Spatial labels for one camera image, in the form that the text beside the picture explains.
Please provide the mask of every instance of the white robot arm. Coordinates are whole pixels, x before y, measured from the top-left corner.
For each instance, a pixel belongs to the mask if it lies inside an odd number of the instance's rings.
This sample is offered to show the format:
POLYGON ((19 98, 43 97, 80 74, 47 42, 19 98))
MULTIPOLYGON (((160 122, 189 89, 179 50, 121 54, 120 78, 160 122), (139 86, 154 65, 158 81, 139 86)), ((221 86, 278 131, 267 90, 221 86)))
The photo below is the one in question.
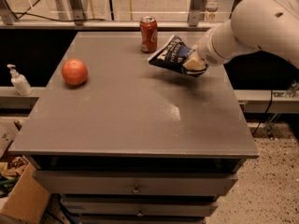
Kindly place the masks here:
POLYGON ((210 66, 263 50, 299 69, 299 1, 242 0, 230 20, 207 31, 198 43, 199 58, 210 66))

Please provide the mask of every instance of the cardboard box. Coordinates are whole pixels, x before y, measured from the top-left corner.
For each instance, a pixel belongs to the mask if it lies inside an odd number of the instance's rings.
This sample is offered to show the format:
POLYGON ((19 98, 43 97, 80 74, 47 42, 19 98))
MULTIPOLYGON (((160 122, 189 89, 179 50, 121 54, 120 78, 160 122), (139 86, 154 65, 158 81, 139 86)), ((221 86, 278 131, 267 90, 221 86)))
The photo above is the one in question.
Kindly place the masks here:
POLYGON ((4 215, 9 219, 14 218, 19 223, 20 221, 28 224, 40 222, 49 202, 50 194, 32 178, 35 169, 31 163, 28 163, 9 196, 0 199, 0 216, 4 215))

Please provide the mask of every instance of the white bottle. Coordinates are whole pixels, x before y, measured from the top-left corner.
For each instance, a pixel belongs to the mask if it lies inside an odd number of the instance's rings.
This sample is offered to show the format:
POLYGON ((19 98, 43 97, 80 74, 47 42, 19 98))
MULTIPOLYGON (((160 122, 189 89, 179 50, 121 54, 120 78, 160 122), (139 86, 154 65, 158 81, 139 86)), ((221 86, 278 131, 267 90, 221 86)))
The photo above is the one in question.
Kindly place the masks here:
POLYGON ((21 96, 26 96, 32 93, 32 88, 30 84, 28 83, 26 77, 22 74, 19 74, 16 69, 16 65, 14 64, 8 64, 7 67, 10 69, 11 74, 11 83, 16 88, 17 92, 21 96))

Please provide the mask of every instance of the speckled floor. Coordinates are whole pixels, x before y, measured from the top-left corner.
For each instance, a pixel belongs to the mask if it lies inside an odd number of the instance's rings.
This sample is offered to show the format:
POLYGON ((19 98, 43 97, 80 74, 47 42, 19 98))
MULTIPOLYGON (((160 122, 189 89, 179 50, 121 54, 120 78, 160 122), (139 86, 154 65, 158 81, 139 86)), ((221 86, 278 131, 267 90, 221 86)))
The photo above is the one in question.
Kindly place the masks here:
MULTIPOLYGON (((253 133, 259 120, 247 118, 253 133)), ((228 195, 220 197, 219 207, 207 224, 299 223, 299 116, 282 116, 269 139, 260 125, 254 134, 260 157, 247 160, 239 170, 239 180, 228 195)), ((70 223, 53 196, 42 224, 70 223)))

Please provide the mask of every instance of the soda can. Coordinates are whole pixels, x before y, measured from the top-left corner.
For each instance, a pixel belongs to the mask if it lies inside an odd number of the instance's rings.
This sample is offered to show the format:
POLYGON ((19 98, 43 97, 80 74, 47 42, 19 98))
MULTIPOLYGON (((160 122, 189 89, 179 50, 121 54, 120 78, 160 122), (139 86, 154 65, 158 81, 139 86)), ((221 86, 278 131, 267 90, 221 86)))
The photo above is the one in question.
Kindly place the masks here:
POLYGON ((147 53, 157 49, 158 25, 155 18, 151 16, 143 17, 140 21, 140 31, 142 35, 141 50, 147 53))

